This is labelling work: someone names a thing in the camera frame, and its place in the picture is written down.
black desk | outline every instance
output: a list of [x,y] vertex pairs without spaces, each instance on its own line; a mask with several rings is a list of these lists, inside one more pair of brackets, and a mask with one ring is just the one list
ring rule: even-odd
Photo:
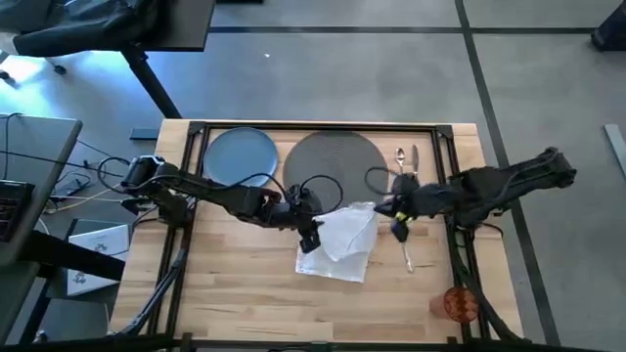
[[52,277],[65,267],[119,279],[123,261],[33,231],[46,201],[76,143],[82,123],[76,120],[14,116],[0,120],[0,150],[9,128],[9,152],[55,162],[0,154],[0,175],[35,185],[32,200],[9,242],[0,242],[0,344],[6,341],[36,276]]
[[[215,0],[168,0],[169,11],[159,28],[138,45],[120,50],[165,118],[182,115],[148,65],[146,52],[202,52],[210,27]],[[134,140],[156,140],[157,129],[134,129]]]

